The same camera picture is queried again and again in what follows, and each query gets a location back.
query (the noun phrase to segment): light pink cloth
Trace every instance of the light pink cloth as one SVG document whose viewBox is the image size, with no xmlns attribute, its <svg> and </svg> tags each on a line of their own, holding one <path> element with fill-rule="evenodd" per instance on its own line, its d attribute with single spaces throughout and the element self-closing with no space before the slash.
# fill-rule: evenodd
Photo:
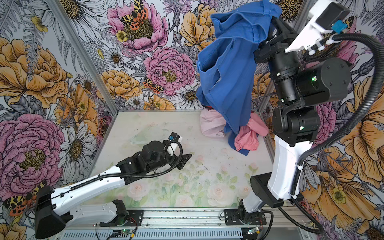
<svg viewBox="0 0 384 240">
<path fill-rule="evenodd" d="M 256 151 L 257 147 L 259 147 L 257 134 L 266 136 L 268 132 L 268 127 L 263 123 L 259 115 L 257 113 L 251 113 L 251 118 L 247 125 L 240 128 L 239 134 L 235 138 L 236 151 L 240 149 Z"/>
<path fill-rule="evenodd" d="M 207 137 L 224 137 L 224 126 L 227 122 L 216 110 L 203 109 L 200 113 L 200 127 Z"/>
</svg>

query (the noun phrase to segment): floral tabletop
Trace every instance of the floral tabletop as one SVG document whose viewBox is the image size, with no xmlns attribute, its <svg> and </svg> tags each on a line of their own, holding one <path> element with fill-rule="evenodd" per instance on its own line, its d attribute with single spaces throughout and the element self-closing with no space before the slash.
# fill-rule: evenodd
<svg viewBox="0 0 384 240">
<path fill-rule="evenodd" d="M 244 156 L 231 149 L 226 138 L 202 135 L 199 115 L 200 111 L 120 112 L 91 175 L 141 151 L 152 140 L 166 139 L 171 132 L 183 137 L 184 154 L 193 156 L 182 170 L 141 179 L 101 194 L 87 204 L 121 199 L 126 207 L 237 206 L 251 191 L 250 176 L 272 170 L 265 143 L 259 137 L 258 150 Z"/>
</svg>

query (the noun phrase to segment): blue connector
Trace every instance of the blue connector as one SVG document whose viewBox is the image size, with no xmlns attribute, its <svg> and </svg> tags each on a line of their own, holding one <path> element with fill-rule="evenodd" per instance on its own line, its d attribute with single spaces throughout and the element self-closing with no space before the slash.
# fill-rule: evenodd
<svg viewBox="0 0 384 240">
<path fill-rule="evenodd" d="M 346 23 L 343 23 L 341 20 L 337 20 L 337 22 L 331 27 L 331 29 L 337 33 L 341 33 L 347 27 L 348 25 Z"/>
</svg>

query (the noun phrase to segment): pink cloth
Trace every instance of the pink cloth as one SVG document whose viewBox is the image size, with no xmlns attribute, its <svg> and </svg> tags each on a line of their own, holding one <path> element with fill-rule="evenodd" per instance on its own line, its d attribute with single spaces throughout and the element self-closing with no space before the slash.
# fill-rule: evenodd
<svg viewBox="0 0 384 240">
<path fill-rule="evenodd" d="M 239 151 L 240 149 L 256 151 L 259 147 L 257 134 L 266 136 L 268 132 L 268 127 L 259 115 L 257 113 L 251 113 L 251 118 L 247 125 L 240 128 L 239 134 L 235 138 L 236 151 Z"/>
<path fill-rule="evenodd" d="M 216 110 L 203 109 L 200 113 L 200 127 L 207 137 L 224 137 L 224 126 L 227 122 Z"/>
</svg>

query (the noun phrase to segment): yellow flower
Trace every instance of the yellow flower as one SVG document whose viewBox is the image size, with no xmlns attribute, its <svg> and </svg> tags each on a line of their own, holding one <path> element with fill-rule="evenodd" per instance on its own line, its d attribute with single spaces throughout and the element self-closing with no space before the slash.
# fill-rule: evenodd
<svg viewBox="0 0 384 240">
<path fill-rule="evenodd" d="M 355 112 L 369 86 L 372 77 L 367 77 L 354 86 L 354 103 L 347 101 L 349 111 Z M 353 160 L 353 169 L 362 181 L 380 187 L 384 179 L 384 90 L 377 96 L 372 107 L 356 127 L 340 142 L 345 145 L 345 152 Z"/>
<path fill-rule="evenodd" d="M 169 109 L 175 109 L 175 106 L 173 106 L 173 103 L 171 103 L 166 98 L 161 98 L 157 95 L 153 95 L 153 97 L 148 98 L 148 102 L 144 102 L 144 109 L 160 109 L 160 110 L 169 110 Z"/>
<path fill-rule="evenodd" d="M 116 33 L 116 37 L 117 39 L 120 41 L 120 42 L 125 42 L 128 40 L 127 38 L 127 35 L 124 31 L 121 31 L 119 30 L 117 33 Z"/>
<path fill-rule="evenodd" d="M 333 189 L 332 193 L 332 199 L 335 200 L 338 204 L 345 204 L 347 202 L 347 195 L 345 195 L 345 192 L 343 190 L 340 190 L 338 188 Z"/>
<path fill-rule="evenodd" d="M 99 54 L 99 56 L 104 59 L 104 53 L 101 51 L 101 49 L 97 49 L 97 53 Z"/>
<path fill-rule="evenodd" d="M 197 16 L 191 11 L 184 15 L 180 34 L 188 40 L 185 45 L 195 45 L 201 51 L 216 39 L 211 15 L 217 12 L 214 8 L 209 5 L 204 6 L 204 4 L 200 4 L 198 10 Z"/>
<path fill-rule="evenodd" d="M 61 98 L 55 108 L 56 123 L 58 125 L 75 125 L 75 130 L 81 122 L 88 124 L 88 130 L 96 136 L 98 129 L 96 105 L 87 96 L 84 88 L 77 84 L 76 89 L 70 91 L 70 97 Z"/>
<path fill-rule="evenodd" d="M 268 84 L 271 81 L 270 78 L 271 73 L 266 74 L 255 74 L 253 79 L 253 89 L 252 89 L 252 100 L 253 101 L 259 101 L 262 96 L 265 94 L 265 90 L 268 86 Z M 273 94 L 269 98 L 269 102 L 272 104 L 274 108 L 277 107 L 277 102 L 279 101 L 279 98 L 277 97 L 277 94 Z"/>
<path fill-rule="evenodd" d="M 101 78 L 113 99 L 116 96 L 120 96 L 128 100 L 143 93 L 140 82 L 129 76 L 126 72 L 117 70 L 105 71 L 101 74 Z M 96 91 L 96 94 L 99 98 L 103 99 L 99 90 Z"/>
<path fill-rule="evenodd" d="M 363 196 L 367 193 L 361 183 L 353 180 L 357 173 L 353 163 L 335 146 L 319 153 L 318 160 L 320 164 L 313 166 L 313 170 L 320 184 L 317 189 L 312 187 L 302 192 L 311 208 L 330 221 L 337 216 L 336 226 L 339 228 L 345 228 L 356 218 L 361 218 L 362 225 L 358 233 L 365 232 L 370 220 L 380 218 L 380 211 Z"/>
<path fill-rule="evenodd" d="M 68 93 L 67 73 L 48 49 L 38 46 L 36 67 L 28 76 L 29 60 L 25 49 L 29 47 L 21 39 L 13 39 L 10 43 L 0 38 L 0 96 L 11 96 L 8 104 L 13 104 L 23 94 L 30 95 L 40 100 L 43 108 L 49 108 Z"/>
<path fill-rule="evenodd" d="M 7 223 L 0 223 L 0 239 L 4 240 L 25 240 L 26 227 L 15 223 L 12 228 Z"/>
<path fill-rule="evenodd" d="M 31 20 L 39 31 L 48 32 L 48 28 L 42 24 L 41 18 L 33 16 L 31 17 Z"/>
</svg>

